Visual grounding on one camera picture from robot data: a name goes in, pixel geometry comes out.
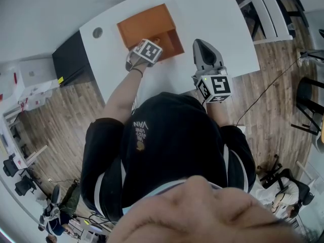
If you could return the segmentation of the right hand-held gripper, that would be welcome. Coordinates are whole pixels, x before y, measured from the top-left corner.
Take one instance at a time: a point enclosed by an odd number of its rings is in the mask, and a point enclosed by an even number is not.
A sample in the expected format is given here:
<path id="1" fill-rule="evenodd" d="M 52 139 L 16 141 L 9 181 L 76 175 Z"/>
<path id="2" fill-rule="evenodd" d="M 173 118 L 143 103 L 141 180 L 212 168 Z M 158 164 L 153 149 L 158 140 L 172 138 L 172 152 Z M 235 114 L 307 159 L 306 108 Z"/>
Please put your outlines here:
<path id="1" fill-rule="evenodd" d="M 194 85 L 206 103 L 223 102 L 232 95 L 232 78 L 227 73 L 220 52 L 202 39 L 193 42 L 196 72 Z"/>

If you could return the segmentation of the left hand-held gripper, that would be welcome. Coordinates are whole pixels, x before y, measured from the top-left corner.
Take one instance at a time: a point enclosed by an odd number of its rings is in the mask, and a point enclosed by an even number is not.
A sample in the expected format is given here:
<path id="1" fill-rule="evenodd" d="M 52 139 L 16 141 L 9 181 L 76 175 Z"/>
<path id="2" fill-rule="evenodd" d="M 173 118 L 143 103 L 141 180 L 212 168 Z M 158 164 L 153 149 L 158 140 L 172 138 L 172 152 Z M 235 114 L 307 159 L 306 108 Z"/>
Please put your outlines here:
<path id="1" fill-rule="evenodd" d="M 126 71 L 131 71 L 142 64 L 152 67 L 161 55 L 162 48 L 158 44 L 148 39 L 142 39 L 137 46 L 129 51 L 126 57 Z"/>

